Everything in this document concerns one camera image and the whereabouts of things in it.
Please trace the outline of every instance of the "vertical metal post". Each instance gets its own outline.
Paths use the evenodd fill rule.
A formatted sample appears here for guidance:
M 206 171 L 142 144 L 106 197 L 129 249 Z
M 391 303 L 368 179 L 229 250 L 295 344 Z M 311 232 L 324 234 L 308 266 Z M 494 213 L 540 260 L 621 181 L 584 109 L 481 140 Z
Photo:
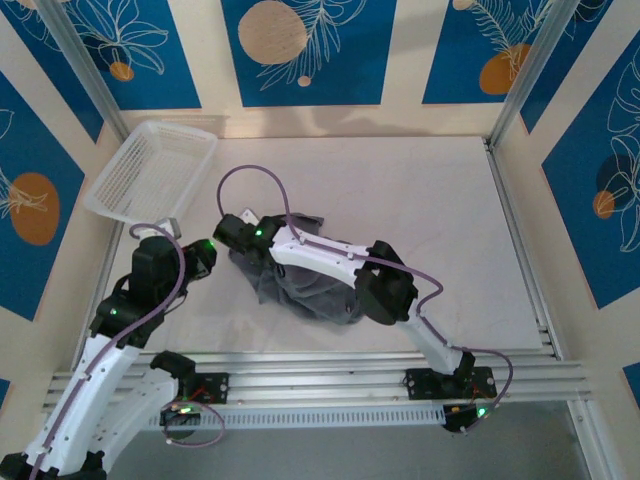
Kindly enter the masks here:
M 520 73 L 516 77 L 511 91 L 507 94 L 504 107 L 493 126 L 489 138 L 489 146 L 496 148 L 511 122 L 516 118 L 527 100 L 553 49 L 562 37 L 564 29 L 580 4 L 580 0 L 547 0 L 553 2 L 549 16 L 540 28 L 540 33 L 533 42 Z
M 124 142 L 131 132 L 122 115 L 120 115 L 118 104 L 113 95 L 111 95 L 107 84 L 82 43 L 82 39 L 78 36 L 71 20 L 69 20 L 64 4 L 61 4 L 58 0 L 34 0 L 34 3 L 38 8 L 38 14 L 42 18 L 44 25 L 58 44 L 73 73 L 80 80 L 98 112 L 120 143 Z M 76 347 L 72 367 L 75 367 L 79 361 L 80 354 L 84 348 L 84 334 L 87 326 L 93 318 L 98 304 L 104 297 L 123 226 L 122 222 L 113 222 L 94 295 L 85 313 L 82 337 Z

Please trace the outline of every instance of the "white platform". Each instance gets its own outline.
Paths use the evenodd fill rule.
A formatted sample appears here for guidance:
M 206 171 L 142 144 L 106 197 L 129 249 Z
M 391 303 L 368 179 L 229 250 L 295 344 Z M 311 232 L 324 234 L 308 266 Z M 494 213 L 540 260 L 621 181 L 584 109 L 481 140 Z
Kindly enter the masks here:
M 215 192 L 234 166 L 272 169 L 293 211 L 325 217 L 321 234 L 358 245 L 391 244 L 403 261 L 438 278 L 445 292 L 427 312 L 459 345 L 541 346 L 480 138 L 255 139 L 220 141 L 214 167 L 181 221 L 182 244 L 211 237 L 220 215 Z M 244 171 L 223 190 L 225 211 L 284 212 L 264 174 Z M 130 271 L 137 242 L 123 235 L 109 281 Z M 259 305 L 218 245 L 212 275 L 190 286 L 147 349 L 188 352 L 412 351 L 402 332 L 363 319 L 352 326 L 301 320 Z M 421 294 L 432 288 L 417 281 Z

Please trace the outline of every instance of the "gray cloth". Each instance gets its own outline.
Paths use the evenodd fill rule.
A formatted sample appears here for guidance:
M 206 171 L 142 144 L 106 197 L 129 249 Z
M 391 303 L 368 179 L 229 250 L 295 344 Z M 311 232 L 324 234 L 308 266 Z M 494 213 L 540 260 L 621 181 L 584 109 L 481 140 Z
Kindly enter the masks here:
M 292 216 L 299 229 L 312 235 L 320 233 L 324 218 Z M 301 318 L 339 325 L 356 323 L 362 317 L 355 290 L 334 278 L 290 265 L 263 268 L 234 251 L 229 251 L 229 258 L 247 277 L 261 304 L 276 301 Z

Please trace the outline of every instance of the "purple cable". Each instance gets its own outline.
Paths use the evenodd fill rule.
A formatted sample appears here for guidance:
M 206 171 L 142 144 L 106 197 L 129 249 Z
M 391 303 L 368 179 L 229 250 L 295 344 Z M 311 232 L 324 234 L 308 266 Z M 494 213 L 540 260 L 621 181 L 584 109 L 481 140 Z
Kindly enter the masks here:
M 221 199 L 221 197 L 222 197 L 222 195 L 221 195 L 222 194 L 222 185 L 224 184 L 224 182 L 227 181 L 227 179 L 231 175 L 233 175 L 236 172 L 239 172 L 240 170 L 259 170 L 259 171 L 269 175 L 276 182 L 276 184 L 280 188 L 280 193 L 282 194 L 282 200 L 284 202 L 285 217 L 287 219 L 287 226 L 291 230 L 291 234 L 296 238 L 296 240 L 301 241 L 300 234 L 298 233 L 298 231 L 295 229 L 295 227 L 293 225 L 293 218 L 291 217 L 291 209 L 289 208 L 289 198 L 287 197 L 287 192 L 286 192 L 286 190 L 284 188 L 284 184 L 276 176 L 275 173 L 273 173 L 268 168 L 262 167 L 260 165 L 240 165 L 239 167 L 232 168 L 231 170 L 229 170 L 222 177 L 222 179 L 220 180 L 220 183 L 218 184 L 218 189 L 216 191 L 216 201 L 218 202 L 218 210 L 220 211 L 220 215 L 224 216 L 224 210 L 222 209 L 222 199 Z M 344 252 L 342 250 L 339 250 L 339 249 L 334 248 L 334 247 L 330 247 L 328 245 L 323 245 L 321 243 L 314 242 L 312 240 L 305 239 L 304 243 L 306 245 L 310 245 L 312 247 L 319 248 L 321 250 L 325 250 L 325 251 L 328 251 L 328 252 L 336 253 L 338 255 L 342 255 L 343 257 L 347 257 L 349 255 L 348 253 L 346 253 L 346 252 Z M 383 259 L 380 259 L 380 258 L 368 257 L 368 256 L 365 256 L 365 255 L 358 255 L 358 254 L 354 254 L 353 258 L 355 258 L 357 260 L 364 260 L 364 261 L 367 261 L 367 262 L 377 263 L 379 265 L 384 265 L 384 266 L 387 266 L 387 267 L 395 268 L 397 270 L 401 270 L 403 272 L 411 273 L 411 274 L 416 275 L 417 277 L 420 277 L 420 278 L 422 278 L 424 280 L 427 280 L 428 282 L 430 282 L 433 285 L 435 285 L 436 286 L 436 291 L 433 292 L 433 293 L 430 293 L 429 295 L 424 297 L 422 300 L 420 300 L 420 302 L 416 306 L 416 313 L 418 314 L 418 316 L 420 317 L 422 322 L 425 324 L 425 326 L 429 329 L 429 331 L 443 345 L 448 345 L 449 344 L 447 339 L 440 332 L 438 332 L 438 330 L 431 324 L 431 322 L 427 319 L 427 317 L 425 317 L 421 313 L 422 307 L 424 306 L 425 303 L 427 303 L 429 300 L 437 297 L 438 295 L 440 295 L 444 291 L 444 286 L 442 285 L 442 283 L 440 283 L 438 280 L 436 280 L 431 275 L 427 275 L 424 272 L 416 270 L 415 268 L 407 267 L 406 265 L 402 265 L 401 263 L 395 263 L 395 262 L 391 262 L 389 260 L 383 260 Z M 507 390 L 509 389 L 509 387 L 511 386 L 511 382 L 513 381 L 513 363 L 511 362 L 509 357 L 506 356 L 504 353 L 499 352 L 498 350 L 491 350 L 491 349 L 484 349 L 484 348 L 459 347 L 457 345 L 449 345 L 449 348 L 451 348 L 452 350 L 456 350 L 458 352 L 484 353 L 484 354 L 488 354 L 488 355 L 494 355 L 496 357 L 502 358 L 507 363 L 507 368 L 509 370 L 509 373 L 507 375 L 507 380 L 504 383 L 504 386 L 502 387 L 502 390 L 496 396 L 496 398 L 493 400 L 493 402 L 491 403 L 491 405 L 489 407 L 492 410 L 495 409 L 498 406 L 498 404 L 500 403 L 500 401 L 502 400 L 502 398 L 504 398 L 504 396 L 507 394 Z M 467 431 L 471 430 L 472 428 L 475 428 L 475 426 L 478 423 L 479 423 L 479 421 L 476 421 L 475 423 L 473 423 L 467 429 Z
M 222 437 L 224 437 L 224 432 L 225 432 L 224 418 L 222 418 L 222 415 L 220 415 L 216 410 L 211 408 L 209 405 L 205 405 L 204 403 L 193 402 L 193 401 L 189 401 L 189 402 L 169 402 L 164 407 L 162 407 L 162 410 L 164 411 L 165 409 L 170 408 L 170 407 L 174 407 L 174 406 L 191 407 L 192 405 L 197 405 L 198 407 L 200 407 L 200 408 L 202 408 L 204 410 L 207 410 L 209 413 L 213 413 L 213 415 L 216 416 L 218 418 L 218 420 L 220 421 L 220 433 L 218 433 L 218 436 L 216 438 L 214 438 L 213 440 L 209 440 L 208 442 L 200 442 L 200 443 L 181 442 L 179 440 L 174 440 L 173 438 L 171 438 L 169 436 L 169 423 L 170 422 L 167 422 L 165 424 L 165 426 L 164 426 L 164 429 L 162 430 L 162 433 L 164 434 L 165 438 L 167 439 L 167 443 L 169 445 L 175 445 L 176 447 L 182 447 L 182 448 L 204 448 L 204 447 L 210 447 L 212 445 L 215 445 L 220 440 L 222 440 Z
M 104 356 L 107 354 L 107 352 L 109 350 L 111 350 L 113 347 L 115 347 L 118 344 L 118 342 L 120 340 L 122 340 L 124 337 L 126 337 L 129 334 L 131 334 L 131 332 L 133 332 L 134 330 L 136 330 L 140 326 L 144 325 L 145 323 L 149 322 L 156 315 L 158 315 L 160 312 L 165 310 L 171 304 L 171 302 L 173 302 L 175 297 L 180 292 L 180 288 L 182 287 L 182 282 L 184 281 L 184 274 L 185 274 L 185 270 L 186 270 L 186 262 L 185 262 L 185 259 L 184 259 L 184 253 L 182 252 L 182 247 L 180 247 L 180 244 L 171 235 L 169 235 L 169 233 L 167 231 L 165 231 L 164 229 L 158 227 L 157 225 L 153 225 L 151 223 L 138 223 L 136 225 L 133 225 L 129 229 L 129 235 L 131 235 L 133 238 L 139 238 L 135 234 L 135 231 L 137 229 L 139 229 L 139 228 L 151 228 L 151 229 L 153 229 L 153 230 L 155 230 L 157 232 L 160 232 L 161 234 L 163 234 L 171 242 L 173 247 L 176 249 L 176 252 L 178 253 L 178 262 L 179 262 L 178 279 L 176 280 L 176 284 L 174 285 L 174 287 L 171 290 L 171 292 L 169 292 L 169 295 L 167 295 L 167 298 L 165 298 L 162 301 L 162 303 L 160 303 L 160 305 L 158 305 L 156 308 L 151 310 L 149 313 L 147 313 L 140 320 L 138 320 L 138 321 L 132 323 L 131 325 L 129 325 L 127 328 L 125 328 L 118 335 L 113 337 L 111 339 L 111 341 L 109 343 L 107 343 L 102 348 L 102 350 L 100 350 L 100 352 L 98 352 L 98 354 L 91 361 L 91 363 L 89 364 L 87 369 L 84 371 L 84 373 L 86 375 L 85 378 L 81 378 L 80 380 L 78 380 L 78 382 L 74 385 L 73 389 L 71 390 L 71 393 L 69 394 L 69 397 L 67 397 L 67 399 L 65 400 L 64 404 L 62 405 L 62 408 L 60 409 L 60 413 L 58 414 L 57 418 L 53 422 L 53 425 L 51 426 L 51 430 L 49 430 L 49 433 L 47 434 L 47 437 L 45 438 L 45 441 L 43 443 L 43 447 L 44 447 L 45 450 L 48 450 L 51 447 L 51 443 L 53 442 L 53 439 L 55 438 L 56 433 L 58 433 L 58 430 L 60 429 L 60 426 L 62 425 L 62 422 L 64 421 L 67 413 L 69 412 L 69 409 L 71 408 L 71 405 L 73 404 L 73 402 L 77 398 L 78 393 L 80 392 L 80 389 L 85 384 L 87 379 L 91 378 L 91 374 L 93 373 L 94 369 L 100 363 L 100 361 L 104 358 Z M 41 453 L 40 455 L 38 455 L 38 457 L 36 458 L 36 461 L 34 463 L 33 469 L 31 470 L 31 475 L 29 475 L 29 480 L 35 480 L 36 479 L 36 476 L 38 475 L 38 472 L 40 471 L 40 467 L 42 466 L 42 463 L 44 462 L 45 456 L 46 456 L 45 453 Z

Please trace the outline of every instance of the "purple wire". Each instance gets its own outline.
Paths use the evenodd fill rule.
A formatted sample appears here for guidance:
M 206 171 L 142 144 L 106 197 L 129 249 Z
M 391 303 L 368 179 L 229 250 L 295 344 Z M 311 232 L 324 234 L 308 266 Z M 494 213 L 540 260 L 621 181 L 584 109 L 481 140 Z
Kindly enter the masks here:
M 227 179 L 231 175 L 233 175 L 236 172 L 239 172 L 240 170 L 259 170 L 259 171 L 269 175 L 276 182 L 276 184 L 280 188 L 280 193 L 282 194 L 282 200 L 284 202 L 285 217 L 287 219 L 287 226 L 291 230 L 291 234 L 296 238 L 296 240 L 298 240 L 299 242 L 302 242 L 300 234 L 298 233 L 298 231 L 296 230 L 296 228 L 294 227 L 294 224 L 293 224 L 293 217 L 291 216 L 291 209 L 289 207 L 289 198 L 287 197 L 287 191 L 284 188 L 284 184 L 276 176 L 275 173 L 273 173 L 268 168 L 265 168 L 265 167 L 260 166 L 260 165 L 240 165 L 238 167 L 232 168 L 231 170 L 229 170 L 222 177 L 222 179 L 220 180 L 220 183 L 218 184 L 218 189 L 216 191 L 216 201 L 218 202 L 218 210 L 220 212 L 220 215 L 224 216 L 224 210 L 222 209 L 222 198 L 221 198 L 222 197 L 222 195 L 221 195 L 222 194 L 222 185 L 224 184 L 224 182 L 227 181 Z M 342 255 L 344 257 L 347 257 L 349 255 L 347 252 L 344 252 L 344 251 L 342 251 L 342 250 L 340 250 L 338 248 L 331 247 L 329 245 L 323 245 L 321 243 L 314 242 L 312 240 L 308 240 L 306 238 L 304 239 L 304 243 L 305 243 L 305 245 L 310 245 L 312 247 L 316 247 L 316 248 L 319 248 L 321 250 L 325 250 L 325 251 L 332 252 L 332 253 L 335 253 L 335 254 L 338 254 L 338 255 Z M 356 260 L 364 260 L 364 261 L 367 261 L 367 262 L 377 263 L 379 265 L 384 265 L 384 266 L 387 266 L 387 267 L 395 268 L 397 270 L 401 270 L 403 272 L 411 273 L 413 275 L 416 275 L 417 277 L 420 277 L 420 278 L 422 278 L 424 280 L 427 280 L 428 282 L 430 282 L 430 283 L 432 283 L 433 285 L 436 286 L 436 291 L 433 292 L 433 293 L 430 293 L 427 296 L 425 296 L 422 300 L 420 300 L 420 302 L 418 302 L 418 305 L 416 306 L 416 311 L 417 311 L 418 316 L 420 317 L 422 322 L 425 324 L 425 326 L 429 329 L 429 331 L 443 345 L 448 345 L 449 348 L 451 348 L 452 350 L 456 350 L 458 352 L 483 353 L 483 354 L 493 355 L 493 356 L 502 358 L 507 363 L 507 368 L 509 370 L 509 373 L 507 375 L 507 380 L 504 383 L 504 386 L 502 387 L 502 390 L 500 390 L 500 393 L 496 396 L 496 398 L 493 400 L 493 402 L 489 406 L 489 408 L 491 408 L 492 410 L 495 409 L 498 406 L 498 404 L 500 403 L 500 401 L 507 394 L 507 390 L 509 389 L 509 387 L 511 386 L 511 382 L 513 381 L 513 363 L 511 362 L 511 359 L 507 355 L 505 355 L 504 353 L 502 353 L 502 352 L 500 352 L 498 350 L 484 349 L 484 348 L 470 348 L 470 347 L 461 347 L 461 346 L 457 346 L 457 345 L 450 345 L 449 342 L 447 341 L 447 339 L 440 332 L 438 332 L 438 330 L 427 319 L 427 317 L 425 317 L 421 313 L 422 307 L 424 306 L 425 303 L 427 303 L 429 300 L 437 297 L 438 295 L 440 295 L 444 291 L 444 286 L 442 285 L 442 283 L 440 283 L 438 280 L 436 280 L 431 275 L 428 275 L 428 274 L 426 274 L 424 272 L 421 272 L 420 270 L 416 270 L 415 268 L 407 267 L 406 265 L 402 265 L 401 263 L 395 263 L 395 262 L 391 262 L 389 260 L 384 260 L 384 259 L 381 259 L 381 258 L 368 257 L 368 256 L 365 256 L 365 255 L 358 255 L 358 254 L 354 254 L 353 258 L 355 258 Z M 471 430 L 472 428 L 475 428 L 475 426 L 478 423 L 479 423 L 479 421 L 476 421 L 475 423 L 473 423 L 467 429 L 467 431 Z
M 220 433 L 218 433 L 218 436 L 216 438 L 214 438 L 213 440 L 209 440 L 208 442 L 200 442 L 200 443 L 181 442 L 179 440 L 174 440 L 173 438 L 171 438 L 169 436 L 169 423 L 170 422 L 167 422 L 165 424 L 165 426 L 164 426 L 164 429 L 162 430 L 163 435 L 167 439 L 167 443 L 170 442 L 171 445 L 175 445 L 176 447 L 182 447 L 182 448 L 204 448 L 204 447 L 210 447 L 212 445 L 215 445 L 220 440 L 222 440 L 222 437 L 224 437 L 224 432 L 225 432 L 225 429 L 226 429 L 225 424 L 224 424 L 224 418 L 222 418 L 222 415 L 220 415 L 217 410 L 214 410 L 212 407 L 210 407 L 209 405 L 206 405 L 204 403 L 194 402 L 194 401 L 169 402 L 164 407 L 162 407 L 162 410 L 164 411 L 165 409 L 173 407 L 173 406 L 191 407 L 192 405 L 197 405 L 198 407 L 200 407 L 200 408 L 202 408 L 204 410 L 207 410 L 209 413 L 213 413 L 213 415 L 215 415 L 218 418 L 218 420 L 220 421 Z
M 176 280 L 176 284 L 174 285 L 174 287 L 171 290 L 171 292 L 169 292 L 169 295 L 167 295 L 167 298 L 165 298 L 162 301 L 162 303 L 160 303 L 156 308 L 154 308 L 149 313 L 147 313 L 140 320 L 132 323 L 127 328 L 125 328 L 122 332 L 120 332 L 118 335 L 113 337 L 111 339 L 111 341 L 109 343 L 107 343 L 100 350 L 100 352 L 98 352 L 98 354 L 91 361 L 91 363 L 89 363 L 89 366 L 84 371 L 84 373 L 86 375 L 85 378 L 81 378 L 74 385 L 73 389 L 71 390 L 71 393 L 69 394 L 69 396 L 65 400 L 64 404 L 62 405 L 62 408 L 60 409 L 60 413 L 58 414 L 58 416 L 56 417 L 55 421 L 53 422 L 53 425 L 51 426 L 51 429 L 49 430 L 49 433 L 47 434 L 47 437 L 45 438 L 45 441 L 43 443 L 43 447 L 44 447 L 45 450 L 48 450 L 51 447 L 51 443 L 53 442 L 53 439 L 55 438 L 56 433 L 58 433 L 58 430 L 60 429 L 60 426 L 62 425 L 62 422 L 64 421 L 66 415 L 68 414 L 69 410 L 71 409 L 71 405 L 73 405 L 73 402 L 78 397 L 78 393 L 80 392 L 80 389 L 85 384 L 87 379 L 91 378 L 91 375 L 92 375 L 93 371 L 95 370 L 96 366 L 104 358 L 104 356 L 107 354 L 107 352 L 109 350 L 111 350 L 113 347 L 115 347 L 118 344 L 118 342 L 120 340 L 122 340 L 124 337 L 126 337 L 129 334 L 131 334 L 131 332 L 133 332 L 134 330 L 136 330 L 140 326 L 144 325 L 145 323 L 149 322 L 156 315 L 158 315 L 160 312 L 165 310 L 171 304 L 171 302 L 173 302 L 175 297 L 180 292 L 180 288 L 182 287 L 182 283 L 184 281 L 185 270 L 186 270 L 186 261 L 185 261 L 185 258 L 184 258 L 184 253 L 182 252 L 182 248 L 180 247 L 180 244 L 171 235 L 169 235 L 169 233 L 166 230 L 164 230 L 163 228 L 158 227 L 157 225 L 153 225 L 151 223 L 138 223 L 136 225 L 133 225 L 129 229 L 129 234 L 133 238 L 139 238 L 135 234 L 135 231 L 137 229 L 139 229 L 139 228 L 150 228 L 152 230 L 155 230 L 155 231 L 161 233 L 162 235 L 164 235 L 171 242 L 173 247 L 176 249 L 176 252 L 178 253 L 178 262 L 179 262 L 178 279 Z M 42 463 L 44 462 L 45 456 L 46 456 L 45 453 L 41 453 L 40 455 L 38 455 L 38 457 L 37 457 L 37 459 L 36 459 L 36 461 L 34 463 L 33 469 L 31 470 L 31 474 L 29 475 L 29 480 L 35 480 L 36 479 L 36 476 L 38 475 L 38 472 L 40 471 L 40 467 L 42 466 Z

